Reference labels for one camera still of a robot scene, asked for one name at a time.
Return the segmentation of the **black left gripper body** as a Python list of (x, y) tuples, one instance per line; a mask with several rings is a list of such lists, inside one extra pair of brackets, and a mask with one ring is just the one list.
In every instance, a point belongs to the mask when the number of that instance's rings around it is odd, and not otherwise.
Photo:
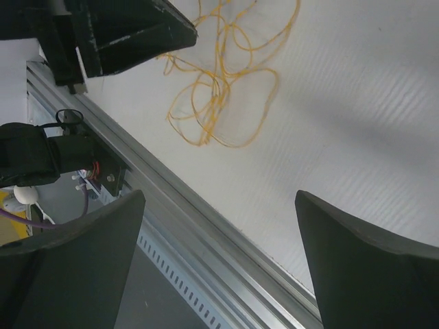
[(71, 15), (66, 1), (2, 1), (1, 40), (35, 38), (56, 85), (77, 94), (86, 91), (86, 84)]

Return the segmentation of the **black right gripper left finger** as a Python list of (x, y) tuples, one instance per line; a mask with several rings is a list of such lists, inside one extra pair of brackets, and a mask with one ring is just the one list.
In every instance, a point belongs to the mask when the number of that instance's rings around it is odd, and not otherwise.
[(133, 191), (1, 246), (1, 327), (113, 328), (144, 209)]

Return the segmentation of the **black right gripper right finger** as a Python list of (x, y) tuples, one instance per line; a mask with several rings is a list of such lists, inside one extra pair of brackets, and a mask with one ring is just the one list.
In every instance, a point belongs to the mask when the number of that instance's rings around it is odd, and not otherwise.
[(296, 214), (325, 328), (437, 328), (438, 248), (298, 191)]

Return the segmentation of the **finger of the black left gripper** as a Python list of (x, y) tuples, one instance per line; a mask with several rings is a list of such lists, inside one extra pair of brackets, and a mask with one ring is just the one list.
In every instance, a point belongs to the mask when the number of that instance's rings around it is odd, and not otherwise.
[(88, 77), (115, 75), (192, 47), (193, 23), (169, 1), (65, 1)]

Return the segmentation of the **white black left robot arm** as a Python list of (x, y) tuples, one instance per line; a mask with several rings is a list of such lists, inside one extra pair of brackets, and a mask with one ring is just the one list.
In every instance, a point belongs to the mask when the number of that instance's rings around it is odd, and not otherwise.
[[(1, 39), (35, 38), (57, 86), (77, 94), (88, 77), (115, 75), (196, 44), (193, 23), (168, 1), (2, 1)], [(116, 193), (126, 165), (88, 128), (83, 114), (61, 109), (48, 124), (1, 126), (1, 186), (40, 186), (86, 170)]]

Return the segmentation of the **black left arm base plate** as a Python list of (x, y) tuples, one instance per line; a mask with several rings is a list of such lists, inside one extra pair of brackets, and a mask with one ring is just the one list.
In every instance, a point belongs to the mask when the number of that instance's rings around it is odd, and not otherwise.
[(88, 126), (83, 114), (74, 109), (56, 113), (62, 135), (51, 137), (61, 173), (85, 171), (85, 177), (97, 187), (104, 187), (113, 197), (119, 195), (126, 163)]

